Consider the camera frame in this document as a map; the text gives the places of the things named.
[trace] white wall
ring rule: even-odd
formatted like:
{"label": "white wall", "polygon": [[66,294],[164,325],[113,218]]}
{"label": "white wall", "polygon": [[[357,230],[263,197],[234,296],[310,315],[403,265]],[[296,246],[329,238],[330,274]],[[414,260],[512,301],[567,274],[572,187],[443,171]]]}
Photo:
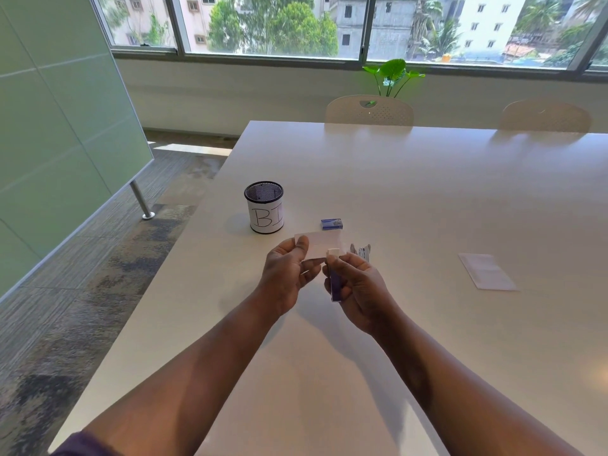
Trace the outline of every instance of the white wall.
{"label": "white wall", "polygon": [[[340,96],[373,93],[365,72],[311,68],[117,60],[141,124],[148,128],[240,134],[250,120],[322,122]],[[399,95],[418,126],[496,128],[513,101],[553,97],[591,112],[608,132],[608,85],[429,75]]]}

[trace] building window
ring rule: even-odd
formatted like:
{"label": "building window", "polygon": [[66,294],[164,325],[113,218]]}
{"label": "building window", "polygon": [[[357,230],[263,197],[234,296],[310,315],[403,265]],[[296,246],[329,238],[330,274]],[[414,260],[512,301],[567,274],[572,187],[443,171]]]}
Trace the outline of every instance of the building window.
{"label": "building window", "polygon": [[141,0],[129,0],[134,11],[143,11]]}
{"label": "building window", "polygon": [[126,11],[126,1],[125,0],[114,0],[114,4],[120,11]]}
{"label": "building window", "polygon": [[135,35],[133,35],[133,33],[127,33],[126,39],[128,40],[129,45],[139,46],[139,40],[137,39],[137,37]]}

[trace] gray carpet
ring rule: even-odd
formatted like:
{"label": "gray carpet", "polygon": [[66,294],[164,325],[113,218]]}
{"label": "gray carpet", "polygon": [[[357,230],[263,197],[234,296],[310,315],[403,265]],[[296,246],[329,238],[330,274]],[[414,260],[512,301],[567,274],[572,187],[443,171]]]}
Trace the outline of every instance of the gray carpet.
{"label": "gray carpet", "polygon": [[154,150],[130,189],[0,304],[0,455],[45,455],[225,157]]}

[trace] metal pole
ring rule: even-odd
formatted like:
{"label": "metal pole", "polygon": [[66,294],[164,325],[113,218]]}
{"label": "metal pole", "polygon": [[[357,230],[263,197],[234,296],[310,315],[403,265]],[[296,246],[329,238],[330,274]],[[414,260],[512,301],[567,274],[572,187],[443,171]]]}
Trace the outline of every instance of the metal pole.
{"label": "metal pole", "polygon": [[131,186],[131,189],[132,189],[133,193],[135,194],[135,198],[137,198],[137,202],[139,203],[139,206],[141,206],[141,208],[143,210],[142,219],[144,221],[149,221],[155,215],[152,211],[149,210],[148,205],[146,204],[146,200],[143,199],[142,191],[139,189],[139,185],[137,185],[137,183],[134,180],[131,181],[131,183],[129,185]]}

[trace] green plant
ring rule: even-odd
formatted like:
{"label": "green plant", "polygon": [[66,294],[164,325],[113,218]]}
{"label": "green plant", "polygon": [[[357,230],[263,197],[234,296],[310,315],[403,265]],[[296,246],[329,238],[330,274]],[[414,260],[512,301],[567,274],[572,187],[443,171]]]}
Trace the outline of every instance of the green plant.
{"label": "green plant", "polygon": [[403,59],[392,59],[384,62],[381,66],[364,66],[363,70],[372,74],[376,79],[376,85],[378,86],[378,95],[381,96],[382,90],[380,88],[380,82],[378,82],[378,76],[383,79],[383,86],[386,87],[386,97],[390,97],[391,91],[400,82],[401,79],[406,78],[399,87],[399,90],[392,96],[397,97],[399,91],[406,85],[412,78],[424,78],[425,75],[420,72],[406,70],[406,61]]}

